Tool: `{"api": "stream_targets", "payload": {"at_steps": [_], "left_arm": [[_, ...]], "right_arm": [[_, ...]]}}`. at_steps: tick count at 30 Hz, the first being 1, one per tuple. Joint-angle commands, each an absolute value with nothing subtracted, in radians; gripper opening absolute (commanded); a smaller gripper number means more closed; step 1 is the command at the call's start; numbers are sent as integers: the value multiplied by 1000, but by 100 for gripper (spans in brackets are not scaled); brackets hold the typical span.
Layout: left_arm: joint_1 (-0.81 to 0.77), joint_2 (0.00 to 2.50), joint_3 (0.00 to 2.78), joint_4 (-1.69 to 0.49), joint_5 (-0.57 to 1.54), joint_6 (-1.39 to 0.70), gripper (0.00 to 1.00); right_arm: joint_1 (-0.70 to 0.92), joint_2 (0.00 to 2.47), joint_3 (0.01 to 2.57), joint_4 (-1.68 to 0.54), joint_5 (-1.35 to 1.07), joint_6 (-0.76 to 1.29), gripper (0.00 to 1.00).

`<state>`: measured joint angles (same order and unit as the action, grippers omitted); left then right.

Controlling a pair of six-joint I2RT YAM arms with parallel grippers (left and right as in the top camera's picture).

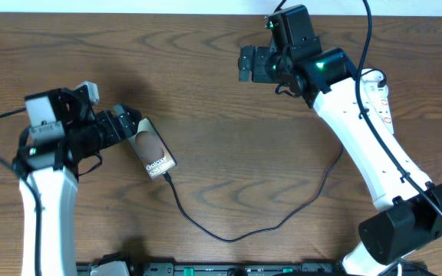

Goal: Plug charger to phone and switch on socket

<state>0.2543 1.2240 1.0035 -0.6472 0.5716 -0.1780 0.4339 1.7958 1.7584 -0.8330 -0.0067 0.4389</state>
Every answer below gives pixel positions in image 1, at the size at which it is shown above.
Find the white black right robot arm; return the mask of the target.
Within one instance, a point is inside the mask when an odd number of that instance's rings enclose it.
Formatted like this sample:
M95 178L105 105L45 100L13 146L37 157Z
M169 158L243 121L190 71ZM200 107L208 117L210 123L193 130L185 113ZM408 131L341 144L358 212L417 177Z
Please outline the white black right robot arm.
M266 27L269 46L241 48L239 79L302 98L339 138L377 209L359 225L360 242L341 263L345 273L403 274L407 255L442 236L442 183L395 139L385 76L354 64L340 48L323 50L304 5L279 6L266 16Z

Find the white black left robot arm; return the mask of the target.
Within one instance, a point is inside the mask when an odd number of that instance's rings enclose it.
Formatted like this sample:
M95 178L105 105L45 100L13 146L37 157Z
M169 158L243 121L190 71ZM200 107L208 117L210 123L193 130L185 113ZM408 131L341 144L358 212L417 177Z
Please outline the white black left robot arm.
M95 84L25 97L30 125L12 168L24 206L23 275L76 275L74 204L80 161L132 137L142 118L124 104L95 113Z

